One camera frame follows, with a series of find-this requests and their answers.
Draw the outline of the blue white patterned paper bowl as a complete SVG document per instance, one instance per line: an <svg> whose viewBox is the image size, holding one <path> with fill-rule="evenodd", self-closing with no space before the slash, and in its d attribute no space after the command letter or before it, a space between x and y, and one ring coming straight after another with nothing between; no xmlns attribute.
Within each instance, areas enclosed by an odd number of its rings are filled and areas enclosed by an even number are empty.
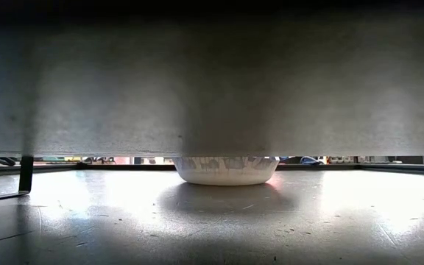
<svg viewBox="0 0 424 265"><path fill-rule="evenodd" d="M179 157L172 160L184 181L207 186L263 184L279 164L274 157Z"/></svg>

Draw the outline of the black table mat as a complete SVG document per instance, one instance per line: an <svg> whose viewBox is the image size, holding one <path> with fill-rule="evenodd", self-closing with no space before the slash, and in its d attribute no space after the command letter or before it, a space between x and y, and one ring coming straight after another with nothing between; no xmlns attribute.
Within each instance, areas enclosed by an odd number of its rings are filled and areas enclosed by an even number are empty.
<svg viewBox="0 0 424 265"><path fill-rule="evenodd" d="M290 171L216 187L69 171L0 200L0 265L99 264L424 265L424 175Z"/></svg>

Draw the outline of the black aluminium frame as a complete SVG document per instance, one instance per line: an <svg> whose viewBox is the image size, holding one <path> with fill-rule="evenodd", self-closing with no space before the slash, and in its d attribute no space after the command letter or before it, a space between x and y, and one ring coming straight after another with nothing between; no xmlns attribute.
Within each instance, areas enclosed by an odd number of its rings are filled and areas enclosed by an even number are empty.
<svg viewBox="0 0 424 265"><path fill-rule="evenodd" d="M108 171L175 171L174 165L91 165L91 164L60 164L34 166L34 173L61 172L70 170L108 170ZM278 165L277 171L344 171L344 170L370 170L380 172L405 172L410 174L424 174L424 165L421 164L331 164L331 165L301 165L283 164ZM1 166L0 174L18 174L18 166Z"/></svg>

